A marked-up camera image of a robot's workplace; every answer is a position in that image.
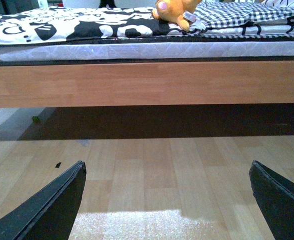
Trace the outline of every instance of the wooden bed rail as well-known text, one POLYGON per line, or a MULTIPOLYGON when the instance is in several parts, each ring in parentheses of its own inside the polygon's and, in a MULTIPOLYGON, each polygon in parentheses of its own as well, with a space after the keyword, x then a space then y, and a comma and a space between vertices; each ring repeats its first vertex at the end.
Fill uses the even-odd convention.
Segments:
POLYGON ((259 103, 294 103, 294 60, 0 66, 0 108, 259 103))

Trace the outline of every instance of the dark floor area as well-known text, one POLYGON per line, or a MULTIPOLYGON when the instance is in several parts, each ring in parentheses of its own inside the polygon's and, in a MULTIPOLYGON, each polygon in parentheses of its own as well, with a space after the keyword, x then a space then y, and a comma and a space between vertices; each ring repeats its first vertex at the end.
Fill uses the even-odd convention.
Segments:
POLYGON ((28 111, 0 126, 0 141, 294 135, 294 104, 46 108, 23 127, 28 111))

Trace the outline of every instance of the plush toy ear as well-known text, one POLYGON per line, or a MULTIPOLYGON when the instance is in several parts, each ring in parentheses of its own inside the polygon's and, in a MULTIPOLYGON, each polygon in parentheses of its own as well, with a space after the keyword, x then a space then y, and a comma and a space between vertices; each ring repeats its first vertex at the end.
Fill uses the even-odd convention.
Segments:
POLYGON ((165 11, 168 6, 167 6, 167 3, 166 2, 161 1, 160 3, 158 3, 158 7, 159 7, 159 9, 165 11))

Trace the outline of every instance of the stuffed toy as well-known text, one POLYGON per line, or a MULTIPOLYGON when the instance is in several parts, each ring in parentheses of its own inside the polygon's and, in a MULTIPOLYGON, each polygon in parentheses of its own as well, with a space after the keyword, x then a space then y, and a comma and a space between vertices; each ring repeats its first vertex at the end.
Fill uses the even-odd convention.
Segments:
POLYGON ((200 2, 201 0, 157 0, 156 9, 152 11, 152 15, 157 20, 176 23, 188 32, 189 21, 183 15, 186 11, 192 14, 200 2))

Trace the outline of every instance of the checkered blanket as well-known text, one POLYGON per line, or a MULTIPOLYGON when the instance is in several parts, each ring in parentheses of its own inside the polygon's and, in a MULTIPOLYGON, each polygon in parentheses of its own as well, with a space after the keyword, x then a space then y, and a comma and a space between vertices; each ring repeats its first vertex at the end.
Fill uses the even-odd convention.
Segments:
POLYGON ((294 8, 246 2, 201 2, 194 13, 207 28, 294 24, 294 8))

